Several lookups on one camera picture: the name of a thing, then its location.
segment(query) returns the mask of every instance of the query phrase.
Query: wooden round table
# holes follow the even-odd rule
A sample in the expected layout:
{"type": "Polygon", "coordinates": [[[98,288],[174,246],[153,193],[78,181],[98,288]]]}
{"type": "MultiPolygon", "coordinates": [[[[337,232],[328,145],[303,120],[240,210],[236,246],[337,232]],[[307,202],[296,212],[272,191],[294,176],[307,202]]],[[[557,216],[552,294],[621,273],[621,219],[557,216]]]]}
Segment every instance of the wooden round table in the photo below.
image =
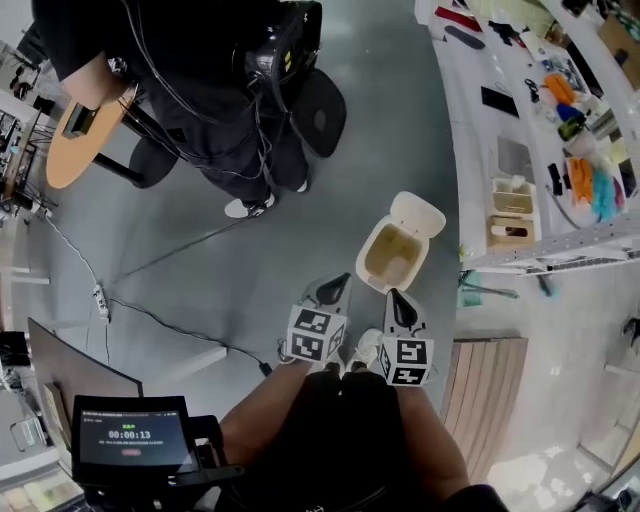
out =
{"type": "Polygon", "coordinates": [[[100,107],[85,135],[63,135],[77,103],[64,112],[51,140],[47,157],[47,181],[53,188],[65,188],[77,180],[93,162],[118,176],[139,185],[144,176],[100,153],[120,122],[143,136],[167,140],[162,128],[134,103],[135,90],[129,89],[118,101],[100,107]]]}

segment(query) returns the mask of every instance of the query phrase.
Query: timer display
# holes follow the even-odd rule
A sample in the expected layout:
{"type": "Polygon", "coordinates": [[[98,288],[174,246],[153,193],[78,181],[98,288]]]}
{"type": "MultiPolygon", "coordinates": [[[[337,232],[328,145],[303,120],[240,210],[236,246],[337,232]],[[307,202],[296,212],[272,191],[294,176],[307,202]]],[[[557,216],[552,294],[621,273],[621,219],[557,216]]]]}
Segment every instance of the timer display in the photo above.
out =
{"type": "Polygon", "coordinates": [[[81,462],[113,466],[178,466],[180,472],[197,469],[177,411],[83,410],[81,419],[81,462]]]}
{"type": "Polygon", "coordinates": [[[136,432],[134,430],[109,430],[109,439],[151,439],[151,432],[148,430],[141,430],[136,432]]]}

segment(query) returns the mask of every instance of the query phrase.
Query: scissors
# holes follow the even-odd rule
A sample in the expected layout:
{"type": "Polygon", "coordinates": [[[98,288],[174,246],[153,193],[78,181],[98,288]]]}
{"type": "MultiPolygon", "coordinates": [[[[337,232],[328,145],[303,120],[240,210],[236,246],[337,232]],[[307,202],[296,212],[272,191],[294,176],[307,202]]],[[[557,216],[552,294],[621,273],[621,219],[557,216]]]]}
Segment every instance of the scissors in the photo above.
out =
{"type": "Polygon", "coordinates": [[[529,91],[531,91],[531,103],[538,103],[540,101],[538,85],[530,78],[525,78],[524,83],[529,88],[529,91]]]}

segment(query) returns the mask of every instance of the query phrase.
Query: computer monitor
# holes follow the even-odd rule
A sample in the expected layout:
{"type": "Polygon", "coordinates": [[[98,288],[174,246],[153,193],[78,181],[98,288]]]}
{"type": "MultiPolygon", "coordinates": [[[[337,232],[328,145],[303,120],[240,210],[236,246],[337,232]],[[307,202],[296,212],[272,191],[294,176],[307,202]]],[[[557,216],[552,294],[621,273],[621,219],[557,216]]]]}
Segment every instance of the computer monitor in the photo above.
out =
{"type": "MultiPolygon", "coordinates": [[[[76,395],[142,397],[142,382],[120,373],[80,352],[29,318],[29,345],[40,396],[43,386],[55,384],[60,390],[69,421],[73,418],[76,395]]],[[[44,403],[45,419],[49,411],[44,403]]]]}

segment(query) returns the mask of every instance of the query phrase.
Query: cardboard box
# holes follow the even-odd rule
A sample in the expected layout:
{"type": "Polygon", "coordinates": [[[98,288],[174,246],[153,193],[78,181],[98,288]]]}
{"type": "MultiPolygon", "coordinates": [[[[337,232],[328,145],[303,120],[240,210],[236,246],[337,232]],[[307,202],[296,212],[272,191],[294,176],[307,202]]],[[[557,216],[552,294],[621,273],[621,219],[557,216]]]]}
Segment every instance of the cardboard box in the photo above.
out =
{"type": "Polygon", "coordinates": [[[598,33],[614,57],[621,50],[627,52],[629,57],[622,65],[622,70],[627,75],[632,87],[640,89],[640,43],[631,37],[615,16],[609,16],[598,33]]]}

